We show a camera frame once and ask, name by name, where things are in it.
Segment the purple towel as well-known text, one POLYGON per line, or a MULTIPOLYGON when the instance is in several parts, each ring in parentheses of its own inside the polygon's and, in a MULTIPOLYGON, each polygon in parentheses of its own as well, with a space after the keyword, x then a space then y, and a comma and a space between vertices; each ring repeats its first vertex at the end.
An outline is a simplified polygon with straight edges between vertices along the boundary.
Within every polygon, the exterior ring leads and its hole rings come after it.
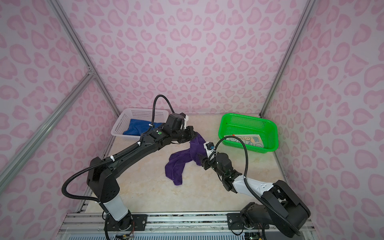
POLYGON ((165 165, 166 177, 180 186, 183 183, 183 171, 185 165, 189 162, 195 162, 197 166, 202 166, 200 156, 206 157, 204 148, 205 139, 197 133, 197 136, 190 141, 190 148, 170 155, 169 162, 165 165))

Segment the blue towel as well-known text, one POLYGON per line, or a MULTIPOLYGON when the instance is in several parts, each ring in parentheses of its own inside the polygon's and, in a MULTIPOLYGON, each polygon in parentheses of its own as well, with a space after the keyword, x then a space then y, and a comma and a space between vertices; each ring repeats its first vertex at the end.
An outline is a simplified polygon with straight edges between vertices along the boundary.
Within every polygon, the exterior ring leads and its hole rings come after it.
POLYGON ((131 119, 128 129, 123 132, 123 135, 140 136, 141 134, 150 130, 152 127, 157 128, 157 127, 160 127, 162 124, 163 123, 151 124, 151 122, 149 121, 131 119))

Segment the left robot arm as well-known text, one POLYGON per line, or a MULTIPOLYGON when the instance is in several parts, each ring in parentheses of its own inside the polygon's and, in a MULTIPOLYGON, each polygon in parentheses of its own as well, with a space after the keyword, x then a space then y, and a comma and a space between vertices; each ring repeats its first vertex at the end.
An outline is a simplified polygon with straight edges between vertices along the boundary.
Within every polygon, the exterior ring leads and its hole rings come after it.
POLYGON ((144 157, 161 150, 172 142, 178 144, 191 141, 197 136, 192 126, 187 125, 189 117, 184 114, 171 114, 159 127, 151 127, 140 139, 105 159, 91 161, 87 185, 96 196, 96 202, 106 213, 107 230, 130 230, 133 227, 131 212, 120 196, 117 178, 128 168, 144 157))

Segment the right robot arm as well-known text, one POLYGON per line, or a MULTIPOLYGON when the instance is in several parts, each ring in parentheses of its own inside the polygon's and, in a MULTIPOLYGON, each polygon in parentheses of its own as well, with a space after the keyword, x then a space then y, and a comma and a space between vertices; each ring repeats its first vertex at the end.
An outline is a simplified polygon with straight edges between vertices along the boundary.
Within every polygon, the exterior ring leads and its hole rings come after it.
POLYGON ((240 211, 245 228, 256 224, 275 226, 283 235, 293 238, 311 216, 309 208, 284 181, 266 183, 248 178, 249 156, 245 154, 245 170, 240 173, 225 153, 198 154, 204 170, 212 169, 228 192, 255 198, 240 211))

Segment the green plastic basket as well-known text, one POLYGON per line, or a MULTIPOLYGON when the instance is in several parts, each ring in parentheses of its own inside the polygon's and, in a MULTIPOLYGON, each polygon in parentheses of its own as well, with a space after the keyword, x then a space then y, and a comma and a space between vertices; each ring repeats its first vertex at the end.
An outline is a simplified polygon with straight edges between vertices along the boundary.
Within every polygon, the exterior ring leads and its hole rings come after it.
POLYGON ((279 147, 277 125, 266 119, 250 117, 239 114, 225 114, 222 117, 218 136, 223 139, 226 136, 259 136, 263 147, 247 145, 247 150, 265 154, 274 152, 279 147))

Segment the patterned towel in basket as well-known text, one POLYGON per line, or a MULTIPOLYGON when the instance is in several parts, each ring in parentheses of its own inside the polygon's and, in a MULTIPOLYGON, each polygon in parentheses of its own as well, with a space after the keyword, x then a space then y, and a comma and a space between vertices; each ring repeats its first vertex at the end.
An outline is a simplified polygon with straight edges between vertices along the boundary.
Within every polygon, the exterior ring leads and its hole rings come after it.
POLYGON ((263 148, 264 143, 260 137, 260 135, 231 135, 230 138, 227 138, 227 141, 235 142, 235 143, 240 143, 240 140, 248 146, 252 147, 258 147, 258 148, 263 148))

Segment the white plastic basket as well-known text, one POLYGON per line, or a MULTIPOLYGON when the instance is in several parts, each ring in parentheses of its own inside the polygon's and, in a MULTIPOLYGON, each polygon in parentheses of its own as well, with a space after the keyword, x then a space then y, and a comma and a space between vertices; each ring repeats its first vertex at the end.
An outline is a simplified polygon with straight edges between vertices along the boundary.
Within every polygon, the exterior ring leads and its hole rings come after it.
POLYGON ((140 108, 127 108, 122 111, 122 113, 117 118, 113 128, 111 130, 111 135, 114 137, 119 137, 124 140, 138 140, 140 136, 134 134, 124 134, 129 128, 132 129, 133 124, 131 121, 135 122, 146 122, 147 124, 140 130, 141 133, 145 132, 152 120, 152 109, 140 109, 140 108))

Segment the left diagonal aluminium strut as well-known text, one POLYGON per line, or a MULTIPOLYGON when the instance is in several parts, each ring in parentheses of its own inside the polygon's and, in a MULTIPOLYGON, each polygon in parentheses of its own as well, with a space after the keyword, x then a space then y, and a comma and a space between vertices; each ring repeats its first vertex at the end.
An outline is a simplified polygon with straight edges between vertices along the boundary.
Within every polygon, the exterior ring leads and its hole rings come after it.
POLYGON ((20 151, 18 151, 18 153, 11 158, 11 161, 1 172, 1 193, 5 191, 8 185, 18 175, 27 161, 31 158, 32 154, 34 154, 41 146, 47 136, 57 126, 63 116, 68 112, 69 108, 76 102, 78 97, 83 93, 93 79, 94 72, 91 71, 87 73, 81 82, 72 89, 70 94, 63 99, 52 114, 50 114, 39 126, 32 137, 23 145, 20 151))

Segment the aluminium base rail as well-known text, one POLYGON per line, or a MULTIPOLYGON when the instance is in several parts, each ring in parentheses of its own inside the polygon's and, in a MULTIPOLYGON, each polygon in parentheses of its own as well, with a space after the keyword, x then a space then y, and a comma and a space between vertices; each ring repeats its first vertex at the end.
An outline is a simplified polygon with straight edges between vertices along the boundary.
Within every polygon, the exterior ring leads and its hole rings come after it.
POLYGON ((58 240, 285 240, 276 226, 244 227, 238 212, 134 213, 126 231, 105 231, 102 213, 68 214, 58 240))

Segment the right corner aluminium post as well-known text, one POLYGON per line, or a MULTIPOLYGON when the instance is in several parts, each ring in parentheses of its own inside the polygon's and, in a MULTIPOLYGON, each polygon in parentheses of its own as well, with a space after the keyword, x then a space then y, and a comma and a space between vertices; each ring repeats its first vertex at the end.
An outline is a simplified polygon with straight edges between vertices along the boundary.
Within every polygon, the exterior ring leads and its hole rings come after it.
POLYGON ((290 62, 290 59, 291 59, 292 55, 294 54, 297 45, 300 42, 300 38, 302 37, 302 35, 306 29, 306 26, 308 25, 310 18, 312 17, 312 14, 317 7, 317 4, 318 4, 318 1, 315 1, 315 0, 310 0, 310 1, 306 2, 303 13, 302 13, 301 17, 299 18, 298 25, 292 34, 292 37, 291 37, 289 44, 288 44, 288 47, 285 51, 285 54, 283 55, 283 58, 282 58, 282 61, 279 65, 278 71, 275 75, 275 78, 272 82, 271 88, 270 88, 268 95, 266 97, 266 101, 263 104, 263 107, 262 107, 261 112, 259 114, 260 118, 262 118, 262 119, 267 116, 267 110, 268 110, 269 105, 271 104, 271 102, 273 100, 273 97, 274 97, 274 94, 277 90, 277 87, 278 87, 278 85, 279 85, 279 83, 283 77, 283 73, 285 72, 285 70, 286 70, 286 68, 290 62))

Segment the corner aluminium post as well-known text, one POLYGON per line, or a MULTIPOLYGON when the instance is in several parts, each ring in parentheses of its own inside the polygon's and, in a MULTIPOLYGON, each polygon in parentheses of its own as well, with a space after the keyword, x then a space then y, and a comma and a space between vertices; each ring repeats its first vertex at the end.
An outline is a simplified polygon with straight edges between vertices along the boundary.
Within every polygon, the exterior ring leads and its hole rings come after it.
POLYGON ((318 1, 315 1, 315 0, 310 0, 310 1, 306 2, 303 13, 302 13, 301 17, 299 18, 298 25, 292 34, 292 37, 291 37, 289 44, 288 44, 288 47, 285 51, 285 54, 283 55, 283 58, 282 58, 282 61, 279 65, 278 71, 275 75, 275 78, 272 82, 271 88, 270 88, 268 95, 266 97, 266 101, 263 104, 263 107, 262 107, 261 112, 259 114, 260 118, 262 118, 262 119, 267 116, 267 110, 268 110, 269 105, 271 104, 271 102, 273 100, 273 97, 274 97, 274 94, 277 90, 277 87, 278 87, 278 85, 279 85, 279 83, 283 77, 283 73, 285 72, 285 70, 286 70, 286 68, 290 62, 290 59, 291 59, 292 55, 294 54, 297 45, 300 42, 300 38, 302 37, 302 35, 306 29, 306 26, 308 25, 310 18, 312 17, 312 14, 317 7, 317 4, 318 4, 318 1))
POLYGON ((66 12, 63 9, 63 6, 61 5, 60 1, 52 1, 48 0, 47 3, 52 8, 54 14, 56 15, 58 21, 62 25, 63 29, 67 33, 69 39, 73 43, 77 53, 79 54, 80 58, 85 63, 89 73, 95 77, 95 81, 100 88, 102 94, 107 100, 107 103, 110 105, 110 107, 113 109, 113 112, 118 117, 121 112, 119 111, 116 103, 114 102, 111 94, 108 92, 106 85, 102 81, 98 71, 96 70, 95 65, 93 64, 91 57, 89 53, 87 52, 83 42, 79 38, 77 32, 75 31, 69 17, 67 16, 66 12))

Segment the left corner aluminium post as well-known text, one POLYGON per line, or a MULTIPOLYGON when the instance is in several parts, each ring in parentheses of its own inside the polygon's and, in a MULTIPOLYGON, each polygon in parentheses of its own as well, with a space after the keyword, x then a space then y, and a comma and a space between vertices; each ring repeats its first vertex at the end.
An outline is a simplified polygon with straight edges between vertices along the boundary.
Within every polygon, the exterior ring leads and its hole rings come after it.
POLYGON ((66 12, 63 9, 63 6, 61 5, 60 1, 52 1, 48 0, 47 3, 52 8, 54 14, 56 15, 58 21, 62 25, 63 29, 67 33, 69 39, 73 43, 77 53, 79 54, 80 58, 85 63, 89 73, 95 77, 95 81, 100 88, 102 94, 107 100, 107 103, 110 105, 110 107, 113 109, 113 112, 118 117, 121 112, 119 111, 116 103, 114 102, 111 94, 108 92, 106 85, 102 81, 98 71, 96 70, 95 65, 93 64, 91 57, 89 53, 87 52, 83 42, 79 38, 77 32, 75 31, 69 17, 67 16, 66 12))

